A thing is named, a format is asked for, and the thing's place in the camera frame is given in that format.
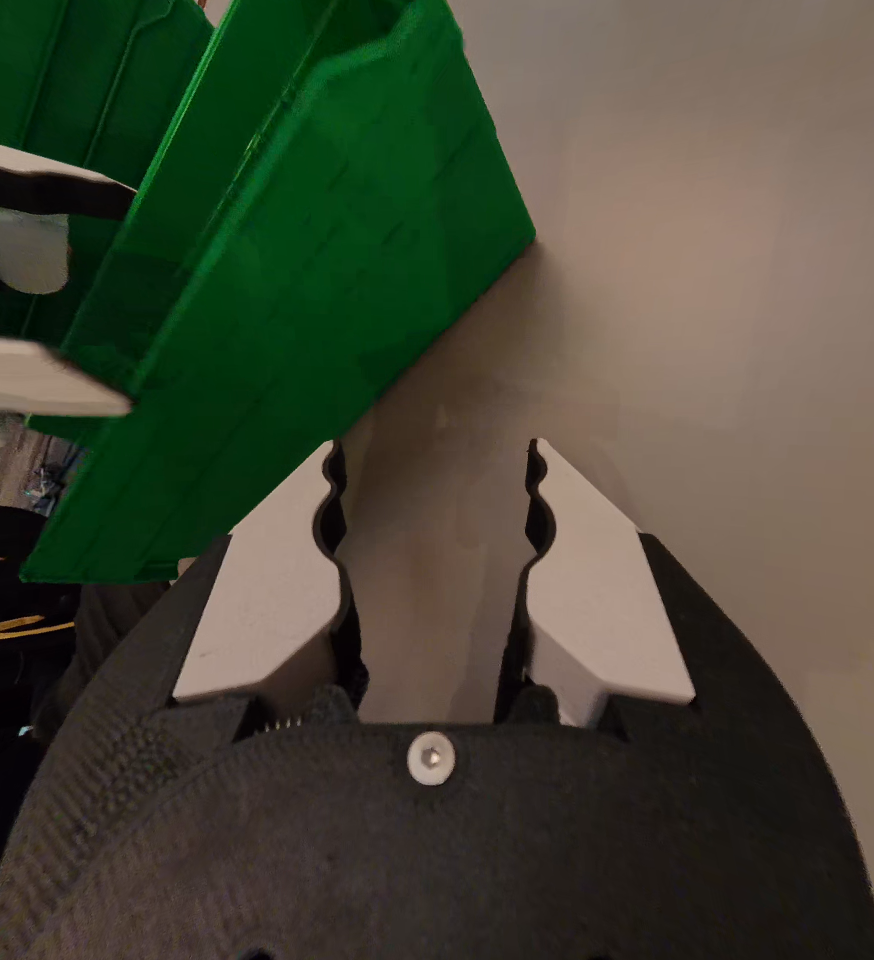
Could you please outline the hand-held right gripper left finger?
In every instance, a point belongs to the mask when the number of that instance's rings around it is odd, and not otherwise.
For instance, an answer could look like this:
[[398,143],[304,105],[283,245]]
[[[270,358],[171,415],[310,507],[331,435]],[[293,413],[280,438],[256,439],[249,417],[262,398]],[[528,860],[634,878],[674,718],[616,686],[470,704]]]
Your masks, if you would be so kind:
[[336,551],[346,460],[322,443],[232,529],[173,696],[308,703],[355,673],[355,607]]

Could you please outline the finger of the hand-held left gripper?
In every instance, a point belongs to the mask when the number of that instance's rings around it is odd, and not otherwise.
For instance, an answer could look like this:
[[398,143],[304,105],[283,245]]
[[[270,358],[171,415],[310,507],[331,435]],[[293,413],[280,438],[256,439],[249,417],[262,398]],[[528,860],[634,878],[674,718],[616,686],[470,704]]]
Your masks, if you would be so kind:
[[[0,337],[0,415],[123,417],[132,402],[37,342]],[[5,443],[0,426],[0,447]]]
[[70,222],[120,222],[136,191],[106,175],[0,145],[0,289],[45,296],[70,278]]

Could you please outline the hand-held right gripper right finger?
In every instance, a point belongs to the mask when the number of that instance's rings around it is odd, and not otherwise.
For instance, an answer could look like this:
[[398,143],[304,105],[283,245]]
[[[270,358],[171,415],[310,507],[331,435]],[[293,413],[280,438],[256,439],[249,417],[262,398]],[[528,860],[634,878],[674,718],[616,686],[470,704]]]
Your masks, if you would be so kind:
[[514,694],[544,687],[559,722],[594,728],[612,696],[696,697],[641,531],[547,440],[527,451],[525,536],[514,608]]

